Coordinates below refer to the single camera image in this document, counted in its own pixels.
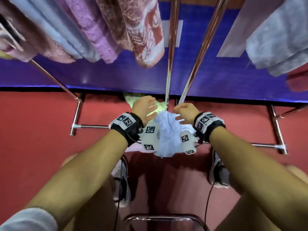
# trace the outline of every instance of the person's right hand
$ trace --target person's right hand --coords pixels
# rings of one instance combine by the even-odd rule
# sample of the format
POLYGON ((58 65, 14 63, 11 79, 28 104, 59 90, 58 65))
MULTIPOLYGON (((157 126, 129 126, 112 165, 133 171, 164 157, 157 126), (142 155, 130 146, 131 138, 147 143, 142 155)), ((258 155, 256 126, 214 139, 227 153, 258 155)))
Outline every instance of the person's right hand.
POLYGON ((183 120, 180 121, 180 124, 191 124, 193 126, 195 117, 200 113, 199 110, 191 103, 182 103, 174 108, 174 112, 176 114, 180 114, 180 116, 175 117, 175 120, 183 120))

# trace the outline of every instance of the person's left hand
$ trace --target person's left hand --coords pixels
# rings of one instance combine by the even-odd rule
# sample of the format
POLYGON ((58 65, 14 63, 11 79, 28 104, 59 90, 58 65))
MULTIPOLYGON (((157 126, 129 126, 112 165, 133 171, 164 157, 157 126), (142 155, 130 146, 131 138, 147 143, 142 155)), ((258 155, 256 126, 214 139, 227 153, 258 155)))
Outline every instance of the person's left hand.
POLYGON ((134 102, 132 113, 140 117, 145 127, 149 121, 151 121, 157 116, 157 113, 153 113, 150 116, 147 115, 155 111, 156 109, 157 105, 155 105, 155 98, 149 95, 140 97, 138 100, 134 102))

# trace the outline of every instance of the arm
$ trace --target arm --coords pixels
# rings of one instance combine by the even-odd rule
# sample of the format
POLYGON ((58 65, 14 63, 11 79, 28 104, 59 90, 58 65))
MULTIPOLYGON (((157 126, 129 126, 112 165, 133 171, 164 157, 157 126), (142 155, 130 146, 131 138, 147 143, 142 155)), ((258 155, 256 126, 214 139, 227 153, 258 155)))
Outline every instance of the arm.
MULTIPOLYGON (((175 112, 182 124, 194 123, 199 111, 193 104, 180 104, 175 112)), ((306 230, 308 184, 266 156, 250 143, 223 127, 213 130, 210 143, 222 162, 267 215, 282 230, 306 230)))
MULTIPOLYGON (((132 112, 146 125, 156 116, 154 113, 147 117, 157 109, 157 106, 152 106, 154 104, 155 98, 142 97, 134 103, 132 112)), ((55 217, 60 228, 63 227, 100 189, 127 147, 125 137, 110 130, 101 140, 65 164, 25 208, 42 208, 55 217)))

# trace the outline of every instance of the hand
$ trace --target hand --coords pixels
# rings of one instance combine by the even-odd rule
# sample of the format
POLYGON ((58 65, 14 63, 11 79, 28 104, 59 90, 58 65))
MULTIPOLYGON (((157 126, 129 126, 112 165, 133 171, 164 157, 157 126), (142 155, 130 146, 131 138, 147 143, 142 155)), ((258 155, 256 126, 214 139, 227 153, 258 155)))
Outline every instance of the hand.
POLYGON ((155 111, 157 105, 155 105, 155 98, 149 96, 140 97, 133 104, 132 113, 136 114, 142 120, 144 126, 148 124, 149 121, 157 116, 157 113, 153 113, 147 116, 149 113, 155 111))
POLYGON ((180 116, 175 117, 175 120, 183 120, 180 121, 180 124, 191 124, 193 126, 196 116, 200 113, 199 110, 191 103, 182 103, 174 108, 174 112, 176 114, 180 114, 180 116))

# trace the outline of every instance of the red and white printed garment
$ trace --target red and white printed garment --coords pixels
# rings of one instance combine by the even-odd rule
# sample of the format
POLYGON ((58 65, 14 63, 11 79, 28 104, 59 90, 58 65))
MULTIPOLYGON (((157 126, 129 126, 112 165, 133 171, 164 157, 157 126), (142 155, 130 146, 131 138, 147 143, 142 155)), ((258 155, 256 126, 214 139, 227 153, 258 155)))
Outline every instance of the red and white printed garment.
POLYGON ((116 42, 133 51, 138 64, 154 66, 164 55, 157 0, 96 0, 116 42))

